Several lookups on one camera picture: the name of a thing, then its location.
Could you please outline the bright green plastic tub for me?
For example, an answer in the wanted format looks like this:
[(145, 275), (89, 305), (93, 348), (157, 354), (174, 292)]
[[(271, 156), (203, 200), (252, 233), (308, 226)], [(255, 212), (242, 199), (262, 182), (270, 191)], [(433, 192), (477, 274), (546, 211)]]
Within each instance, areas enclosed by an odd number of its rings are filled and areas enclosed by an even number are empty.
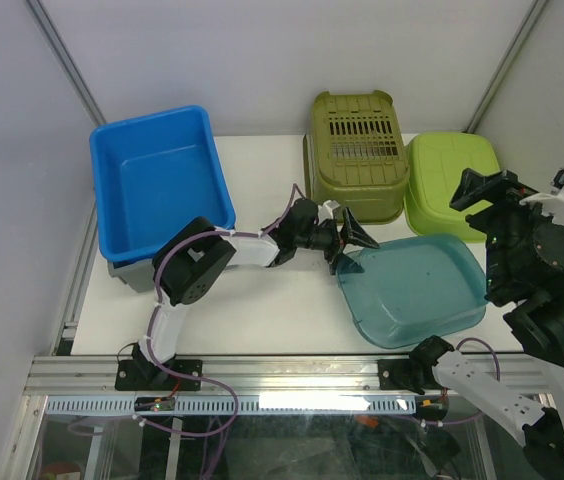
[(447, 233), (467, 243), (482, 243), (486, 236), (472, 229), (465, 216), (489, 206), (479, 202), (458, 212), (450, 207), (462, 173), (470, 168), (482, 175), (500, 171), (491, 143), (484, 137), (460, 132), (429, 132), (407, 145), (411, 169), (404, 198), (406, 221), (417, 235)]

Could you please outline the olive green slotted basket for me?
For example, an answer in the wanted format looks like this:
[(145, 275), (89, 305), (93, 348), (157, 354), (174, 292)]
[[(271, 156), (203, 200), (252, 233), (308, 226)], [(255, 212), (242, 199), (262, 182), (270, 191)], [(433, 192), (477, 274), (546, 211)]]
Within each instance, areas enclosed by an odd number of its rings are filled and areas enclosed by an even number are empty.
[(305, 193), (321, 204), (335, 200), (363, 224), (398, 218), (410, 167), (393, 98), (320, 93), (303, 139)]

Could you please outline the clear container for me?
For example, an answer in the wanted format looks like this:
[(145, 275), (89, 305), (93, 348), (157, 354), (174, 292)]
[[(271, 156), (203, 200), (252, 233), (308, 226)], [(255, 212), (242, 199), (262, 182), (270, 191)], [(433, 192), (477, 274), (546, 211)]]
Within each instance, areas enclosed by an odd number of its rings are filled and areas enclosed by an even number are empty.
[(487, 309), (484, 271), (467, 244), (450, 234), (353, 251), (336, 278), (353, 325), (382, 349), (472, 328)]

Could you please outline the blue plastic bin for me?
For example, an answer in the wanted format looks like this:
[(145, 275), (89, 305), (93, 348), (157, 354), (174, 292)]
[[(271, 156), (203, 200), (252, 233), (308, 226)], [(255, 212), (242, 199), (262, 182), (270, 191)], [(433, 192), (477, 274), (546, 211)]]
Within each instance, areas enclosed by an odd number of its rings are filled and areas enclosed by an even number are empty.
[(89, 139), (98, 239), (111, 263), (153, 257), (191, 220), (230, 229), (236, 213), (205, 109), (117, 121)]

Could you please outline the grey plastic crate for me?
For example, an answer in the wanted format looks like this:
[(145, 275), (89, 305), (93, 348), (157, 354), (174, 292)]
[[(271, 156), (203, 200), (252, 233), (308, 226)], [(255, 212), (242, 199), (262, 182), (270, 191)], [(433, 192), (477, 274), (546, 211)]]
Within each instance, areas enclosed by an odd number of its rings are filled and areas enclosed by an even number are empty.
[(154, 289), (155, 269), (151, 259), (130, 264), (107, 262), (108, 274), (120, 280), (136, 293), (146, 293)]

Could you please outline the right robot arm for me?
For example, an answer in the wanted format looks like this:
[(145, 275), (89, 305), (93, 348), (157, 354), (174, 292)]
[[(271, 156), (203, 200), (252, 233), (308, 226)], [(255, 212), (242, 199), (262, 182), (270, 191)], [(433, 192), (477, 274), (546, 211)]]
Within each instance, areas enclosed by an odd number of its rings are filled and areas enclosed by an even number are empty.
[(409, 374), (421, 387), (437, 384), (460, 394), (496, 422), (546, 479), (564, 479), (564, 168), (542, 193), (510, 171), (462, 173), (450, 205), (470, 213), (469, 226), (486, 237), (486, 298), (505, 307), (505, 322), (541, 371), (553, 398), (545, 406), (476, 369), (450, 343), (427, 338), (409, 355)]

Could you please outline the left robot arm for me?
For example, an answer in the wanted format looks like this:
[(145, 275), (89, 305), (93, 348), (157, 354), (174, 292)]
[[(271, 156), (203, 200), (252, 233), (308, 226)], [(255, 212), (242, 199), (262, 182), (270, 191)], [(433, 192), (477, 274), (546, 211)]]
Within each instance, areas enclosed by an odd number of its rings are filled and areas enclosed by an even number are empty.
[(279, 267), (300, 250), (319, 251), (331, 273), (340, 267), (362, 272), (346, 254), (348, 246), (376, 250), (378, 242), (348, 207), (333, 200), (317, 204), (291, 198), (281, 216), (256, 233), (217, 227), (194, 218), (153, 257), (157, 303), (146, 333), (132, 343), (127, 359), (118, 359), (118, 391), (197, 391), (203, 364), (178, 357), (176, 343), (188, 309), (209, 293), (230, 267)]

